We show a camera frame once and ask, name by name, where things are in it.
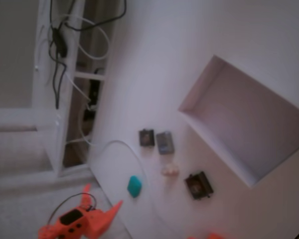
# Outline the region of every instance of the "orange object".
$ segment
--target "orange object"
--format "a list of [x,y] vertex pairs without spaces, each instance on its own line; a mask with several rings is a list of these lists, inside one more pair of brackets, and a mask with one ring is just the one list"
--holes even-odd
[[[88,192],[90,185],[84,188]],[[46,225],[39,231],[39,239],[80,239],[82,235],[89,239],[97,239],[111,225],[123,201],[119,201],[107,212],[99,209],[91,210],[91,198],[83,194],[81,204],[63,214],[54,225]]]
[[224,239],[224,238],[215,233],[211,233],[207,239]]
[[223,237],[215,234],[215,233],[211,233],[209,234],[208,238],[207,239],[224,239]]

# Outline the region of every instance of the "teal plastic piece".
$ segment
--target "teal plastic piece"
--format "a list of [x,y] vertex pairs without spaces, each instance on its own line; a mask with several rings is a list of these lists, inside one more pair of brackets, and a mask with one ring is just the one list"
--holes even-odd
[[130,177],[128,192],[133,198],[136,198],[140,194],[141,188],[142,182],[137,178],[137,176]]

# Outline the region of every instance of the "black square object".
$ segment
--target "black square object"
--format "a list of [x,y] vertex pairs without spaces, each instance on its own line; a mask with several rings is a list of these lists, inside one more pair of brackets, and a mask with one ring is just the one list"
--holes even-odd
[[204,197],[209,198],[210,194],[214,192],[204,172],[200,172],[196,175],[190,174],[189,177],[185,179],[185,182],[195,200],[200,200]]
[[139,131],[140,135],[140,145],[142,147],[154,147],[155,139],[154,139],[154,130],[153,129],[143,129]]

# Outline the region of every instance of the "cord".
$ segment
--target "cord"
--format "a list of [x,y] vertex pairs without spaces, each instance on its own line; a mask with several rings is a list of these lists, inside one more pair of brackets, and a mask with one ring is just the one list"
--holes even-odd
[[[56,17],[51,23],[50,23],[50,28],[48,30],[48,38],[49,38],[49,35],[50,35],[50,31],[51,31],[51,28],[53,27],[53,23],[57,20],[59,20],[60,18],[64,18],[64,17],[74,17],[76,19],[79,19],[79,20],[82,20],[84,22],[87,22],[89,24],[94,24],[94,22],[86,19],[86,18],[83,18],[83,17],[80,17],[80,16],[77,16],[77,15],[72,15],[72,14],[63,14],[63,15],[60,15],[58,17]],[[97,29],[104,35],[104,38],[105,38],[105,41],[106,41],[106,44],[107,44],[107,51],[106,53],[103,55],[103,56],[92,56],[90,55],[89,53],[87,53],[87,51],[82,47],[82,45],[78,42],[78,40],[76,39],[76,36],[73,34],[73,39],[75,41],[75,44],[79,47],[79,49],[83,52],[84,55],[86,55],[87,57],[89,57],[90,59],[92,60],[103,60],[103,59],[106,59],[109,55],[109,52],[110,52],[110,48],[111,48],[111,43],[110,43],[110,39],[108,37],[108,35],[106,34],[106,32],[100,28],[100,27],[97,27]]]
[[[67,65],[64,64],[63,62],[58,60],[58,55],[56,54],[56,59],[54,59],[51,55],[51,46],[53,44],[53,41],[51,41],[50,46],[49,46],[49,56],[50,58],[56,63],[56,67],[55,67],[55,71],[53,74],[53,80],[52,80],[52,86],[53,86],[53,91],[54,91],[54,96],[55,96],[55,108],[58,110],[59,109],[59,101],[60,101],[60,90],[61,90],[61,84],[62,84],[62,80],[63,80],[63,75],[67,69]],[[58,85],[58,89],[55,89],[55,77],[56,77],[56,73],[57,73],[57,65],[61,64],[63,66],[63,71],[59,80],[59,85]]]
[[47,225],[50,225],[53,216],[55,215],[55,213],[59,210],[59,208],[60,208],[64,203],[66,203],[67,201],[69,201],[71,198],[74,198],[74,197],[79,196],[79,195],[89,195],[91,198],[93,198],[93,201],[94,201],[93,208],[94,208],[94,209],[96,208],[97,201],[96,201],[96,198],[95,198],[92,194],[90,194],[90,193],[78,193],[78,194],[72,195],[72,196],[68,197],[67,199],[65,199],[62,203],[60,203],[59,206],[56,207],[56,209],[54,209],[54,211],[52,212],[52,214],[51,214],[51,216],[50,216],[50,218],[49,218],[49,220],[48,220]]
[[68,81],[73,85],[73,87],[80,92],[80,94],[86,98],[88,101],[91,101],[91,99],[71,80],[71,77],[69,76],[69,74],[66,72],[65,73],[66,78],[68,79]]
[[65,26],[72,29],[72,30],[74,30],[74,31],[85,31],[85,30],[89,30],[89,29],[92,29],[94,27],[97,27],[97,26],[100,26],[100,25],[103,25],[103,24],[106,24],[106,23],[109,23],[109,22],[112,22],[112,21],[116,21],[116,20],[122,18],[126,14],[126,11],[127,11],[127,0],[124,0],[124,10],[119,16],[116,16],[116,17],[113,17],[113,18],[110,18],[110,19],[107,19],[107,20],[104,20],[104,21],[100,21],[100,22],[94,23],[91,26],[86,26],[86,27],[83,27],[83,28],[75,28],[75,27],[72,27],[72,26],[68,25],[67,23],[65,23]]
[[[96,146],[96,144],[91,144],[90,142],[87,142],[87,143],[88,143],[89,145],[91,145],[91,146]],[[95,158],[98,158],[99,156],[101,156],[101,155],[103,154],[103,152],[105,151],[105,149],[107,149],[107,147],[109,147],[110,145],[112,145],[112,144],[114,144],[114,143],[119,143],[119,144],[122,144],[122,145],[126,146],[126,147],[131,151],[131,153],[133,154],[133,156],[137,159],[138,164],[139,164],[139,166],[140,166],[140,168],[141,168],[142,174],[143,174],[144,177],[145,177],[145,181],[147,182],[147,185],[148,185],[148,188],[149,188],[149,197],[150,197],[151,206],[152,206],[153,210],[155,211],[156,216],[158,217],[158,219],[159,219],[159,220],[160,220],[160,221],[161,221],[161,222],[162,222],[162,223],[163,223],[163,224],[164,224],[164,225],[165,225],[171,232],[173,232],[173,234],[174,234],[177,238],[182,239],[183,237],[180,236],[180,233],[177,232],[177,230],[174,229],[172,226],[170,226],[170,225],[165,221],[165,219],[160,215],[160,213],[158,212],[158,210],[157,210],[157,208],[156,208],[156,206],[155,206],[155,204],[154,204],[154,199],[153,199],[153,197],[152,197],[152,193],[151,193],[151,188],[152,188],[152,186],[151,186],[151,183],[150,183],[148,174],[147,174],[147,172],[145,171],[145,167],[143,166],[143,164],[142,164],[140,158],[138,157],[138,155],[135,153],[135,151],[132,149],[132,147],[131,147],[128,143],[126,143],[126,142],[124,142],[123,140],[120,140],[120,139],[110,140],[110,141],[108,141],[108,142],[105,144],[105,146],[102,148],[102,150],[100,151],[100,153],[97,154],[97,155],[95,156]]]
[[[72,3],[71,3],[71,6],[70,6],[70,9],[69,11],[72,10],[72,7],[73,7],[73,4],[74,4],[74,0],[72,0]],[[53,5],[53,1],[50,0],[50,13],[49,13],[49,18],[50,18],[50,26],[49,26],[49,30],[48,30],[48,40],[49,40],[49,32],[50,30],[53,30],[53,22],[52,21],[52,5]],[[60,31],[61,27],[63,25],[63,22],[61,22],[57,28],[57,31]],[[55,108],[58,110],[59,109],[59,103],[60,103],[60,91],[61,91],[61,85],[62,85],[62,81],[63,81],[63,75],[67,69],[67,65],[64,64],[63,62],[60,62],[58,60],[58,49],[56,48],[55,50],[55,58],[54,59],[51,55],[51,47],[54,43],[54,38],[52,37],[52,41],[49,45],[49,57],[55,62],[55,69],[54,69],[54,74],[53,74],[53,79],[52,79],[52,87],[53,87],[53,92],[54,92],[54,98],[55,98]],[[57,71],[58,71],[58,67],[59,67],[59,64],[61,64],[63,66],[63,71],[61,73],[61,76],[60,76],[60,80],[59,80],[59,84],[58,84],[58,88],[56,89],[55,88],[55,78],[56,78],[56,74],[57,74]]]
[[[76,141],[76,142],[82,142],[82,141],[85,141],[87,144],[89,144],[90,146],[97,146],[96,144],[93,144],[93,143],[91,143],[89,140],[88,140],[88,138],[84,135],[84,133],[83,133],[83,131],[82,131],[82,124],[81,124],[81,118],[82,118],[82,109],[84,109],[83,108],[83,106],[84,105],[82,105],[82,107],[81,107],[81,109],[80,109],[80,111],[79,111],[79,117],[78,117],[78,127],[79,127],[79,131],[80,131],[80,134],[81,134],[81,136],[82,136],[82,138],[81,139],[75,139],[75,140],[72,140],[72,141],[70,141],[70,142],[68,142],[68,143],[71,143],[71,142],[74,142],[74,141]],[[158,212],[158,210],[157,210],[157,208],[156,208],[156,206],[155,206],[155,204],[154,204],[154,199],[153,199],[153,197],[152,197],[152,193],[151,193],[151,188],[152,188],[152,186],[151,186],[151,183],[150,183],[150,181],[149,181],[149,177],[148,177],[148,174],[147,174],[147,172],[145,171],[145,167],[143,166],[143,164],[142,164],[142,162],[141,162],[141,160],[140,160],[140,158],[137,156],[137,154],[135,153],[135,151],[132,149],[132,147],[128,144],[128,143],[126,143],[126,142],[124,142],[123,140],[119,140],[119,139],[114,139],[114,140],[110,140],[110,141],[108,141],[106,144],[105,144],[105,146],[102,148],[102,150],[100,151],[100,153],[99,154],[97,154],[96,156],[95,156],[95,158],[98,158],[99,156],[101,156],[102,154],[103,154],[103,152],[105,151],[105,149],[108,147],[108,146],[110,146],[111,144],[113,144],[113,143],[120,143],[120,144],[123,144],[124,146],[126,146],[131,152],[132,152],[132,154],[133,154],[133,156],[137,159],[137,161],[138,161],[138,163],[139,163],[139,166],[140,166],[140,168],[141,168],[141,171],[142,171],[142,174],[144,175],[144,177],[145,177],[145,180],[146,180],[146,182],[147,182],[147,184],[148,184],[148,187],[149,187],[149,196],[150,196],[150,201],[151,201],[151,205],[152,205],[152,207],[153,207],[153,209],[154,209],[154,211],[155,211],[155,214],[157,215],[157,217],[158,217],[158,219],[171,231],[171,232],[173,232],[175,235],[177,235],[177,237],[178,238],[182,238],[181,236],[180,236],[180,233],[178,233],[174,228],[172,228],[170,225],[168,225],[168,223],[164,220],[164,218],[159,214],[159,212]]]

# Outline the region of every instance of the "small black device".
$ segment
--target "small black device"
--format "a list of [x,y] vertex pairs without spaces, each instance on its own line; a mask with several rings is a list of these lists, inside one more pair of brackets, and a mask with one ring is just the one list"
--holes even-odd
[[156,135],[159,154],[174,153],[174,144],[171,137],[171,132],[165,131]]
[[57,52],[60,54],[62,58],[66,57],[68,53],[68,48],[59,29],[54,27],[52,28],[52,38],[55,43]]
[[190,174],[185,179],[185,182],[195,200],[200,200],[204,197],[210,198],[210,194],[214,192],[204,172],[195,175]]
[[154,130],[153,129],[143,129],[139,131],[140,145],[142,147],[154,147]]

